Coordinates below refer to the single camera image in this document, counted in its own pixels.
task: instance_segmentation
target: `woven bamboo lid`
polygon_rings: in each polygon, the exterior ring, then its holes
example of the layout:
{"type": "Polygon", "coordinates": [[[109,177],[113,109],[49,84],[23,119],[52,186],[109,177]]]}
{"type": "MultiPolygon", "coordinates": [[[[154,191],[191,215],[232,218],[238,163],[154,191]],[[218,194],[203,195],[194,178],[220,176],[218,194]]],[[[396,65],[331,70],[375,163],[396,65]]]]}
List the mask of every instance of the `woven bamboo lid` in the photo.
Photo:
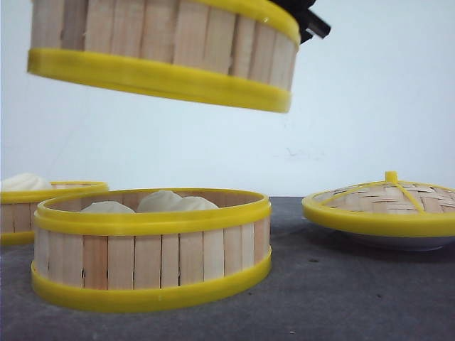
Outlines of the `woven bamboo lid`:
{"type": "Polygon", "coordinates": [[[398,180],[385,180],[309,195],[304,216],[325,227],[382,237],[455,236],[455,190],[398,180]]]}

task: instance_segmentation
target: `yellow plastic rim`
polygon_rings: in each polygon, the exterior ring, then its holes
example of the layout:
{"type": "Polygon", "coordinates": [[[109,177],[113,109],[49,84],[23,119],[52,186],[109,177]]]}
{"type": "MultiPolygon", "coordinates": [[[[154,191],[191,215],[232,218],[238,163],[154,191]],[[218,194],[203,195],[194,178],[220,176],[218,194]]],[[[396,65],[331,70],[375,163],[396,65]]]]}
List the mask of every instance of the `yellow plastic rim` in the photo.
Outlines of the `yellow plastic rim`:
{"type": "Polygon", "coordinates": [[[28,71],[105,89],[271,112],[288,112],[291,103],[290,92],[260,82],[104,53],[34,48],[28,71]]]}
{"type": "Polygon", "coordinates": [[[1,245],[20,245],[20,244],[31,244],[35,239],[35,233],[33,231],[17,232],[17,233],[2,233],[0,236],[1,245]]]}
{"type": "MultiPolygon", "coordinates": [[[[421,207],[421,205],[409,193],[407,193],[407,191],[399,185],[399,183],[412,184],[413,182],[399,181],[397,179],[396,172],[387,172],[386,181],[360,184],[322,202],[318,202],[314,200],[314,198],[324,192],[309,195],[301,202],[303,213],[308,220],[311,220],[321,226],[357,234],[369,234],[381,237],[414,238],[455,236],[455,212],[425,212],[423,207],[421,207]],[[371,185],[384,185],[387,183],[396,185],[403,192],[403,194],[409,198],[412,204],[416,207],[418,213],[413,215],[387,215],[383,213],[352,212],[324,205],[336,197],[347,195],[348,193],[355,192],[363,187],[371,185]]],[[[426,183],[419,184],[451,190],[450,188],[443,188],[441,186],[426,183]]]]}
{"type": "Polygon", "coordinates": [[[285,34],[296,46],[300,45],[299,24],[282,7],[268,0],[193,0],[225,11],[242,14],[248,18],[271,26],[285,34]]]}
{"type": "Polygon", "coordinates": [[[140,313],[184,308],[235,295],[262,281],[271,269],[272,250],[255,266],[207,282],[161,289],[95,290],[64,286],[42,277],[31,264],[32,287],[44,300],[67,308],[102,313],[140,313]]]}
{"type": "Polygon", "coordinates": [[[107,184],[100,181],[52,181],[52,185],[81,185],[74,188],[56,188],[53,190],[24,190],[16,192],[2,192],[2,204],[21,204],[29,202],[41,202],[53,197],[78,194],[93,193],[108,190],[107,184]]]}
{"type": "Polygon", "coordinates": [[[153,190],[116,190],[97,193],[116,195],[124,193],[156,192],[158,190],[227,192],[252,195],[257,201],[249,204],[223,207],[216,210],[154,213],[80,213],[53,210],[52,204],[89,197],[91,194],[71,195],[46,200],[38,204],[35,223],[49,231],[95,236],[141,236],[209,231],[255,222],[270,216],[272,204],[265,195],[244,190],[215,190],[209,188],[156,188],[153,190]]]}

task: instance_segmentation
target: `bamboo steamer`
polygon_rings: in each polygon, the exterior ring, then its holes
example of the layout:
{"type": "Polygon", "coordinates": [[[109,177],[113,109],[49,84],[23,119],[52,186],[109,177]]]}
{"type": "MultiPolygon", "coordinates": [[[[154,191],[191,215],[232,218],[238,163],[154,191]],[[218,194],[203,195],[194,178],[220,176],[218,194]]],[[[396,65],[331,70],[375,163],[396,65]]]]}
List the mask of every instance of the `bamboo steamer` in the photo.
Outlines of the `bamboo steamer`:
{"type": "Polygon", "coordinates": [[[287,112],[299,26],[268,0],[34,0],[28,71],[287,112]]]}
{"type": "Polygon", "coordinates": [[[77,193],[102,192],[107,184],[95,181],[53,181],[49,190],[1,193],[1,245],[33,243],[33,215],[38,203],[77,193]]]}
{"type": "Polygon", "coordinates": [[[271,204],[241,190],[171,189],[219,209],[94,214],[93,202],[133,210],[154,190],[73,195],[42,202],[36,214],[34,291],[56,305],[142,312],[196,305],[259,283],[270,270],[271,204]]]}
{"type": "Polygon", "coordinates": [[[455,241],[455,190],[398,180],[394,171],[385,181],[309,195],[302,205],[307,219],[364,244],[426,251],[455,241]]]}

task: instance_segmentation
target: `white wall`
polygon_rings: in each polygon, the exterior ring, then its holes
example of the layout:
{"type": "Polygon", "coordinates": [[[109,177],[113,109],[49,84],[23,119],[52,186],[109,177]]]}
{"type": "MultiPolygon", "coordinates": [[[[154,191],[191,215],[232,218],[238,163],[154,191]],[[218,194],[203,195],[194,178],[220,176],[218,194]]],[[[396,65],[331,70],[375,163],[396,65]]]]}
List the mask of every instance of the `white wall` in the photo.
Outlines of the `white wall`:
{"type": "Polygon", "coordinates": [[[455,188],[455,1],[318,0],[288,114],[100,90],[26,73],[31,1],[1,2],[1,177],[269,195],[401,178],[455,188]]]}

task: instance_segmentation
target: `gray table surface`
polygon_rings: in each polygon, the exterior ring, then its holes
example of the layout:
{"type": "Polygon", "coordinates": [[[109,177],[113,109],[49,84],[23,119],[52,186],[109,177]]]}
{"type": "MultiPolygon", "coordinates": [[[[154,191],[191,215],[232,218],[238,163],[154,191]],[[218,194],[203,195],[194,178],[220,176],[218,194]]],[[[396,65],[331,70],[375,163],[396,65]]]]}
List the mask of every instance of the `gray table surface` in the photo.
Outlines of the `gray table surface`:
{"type": "Polygon", "coordinates": [[[455,244],[386,251],[301,218],[273,197],[273,269],[260,284],[192,308],[87,313],[30,285],[33,246],[1,250],[1,336],[13,340],[455,340],[455,244]]]}

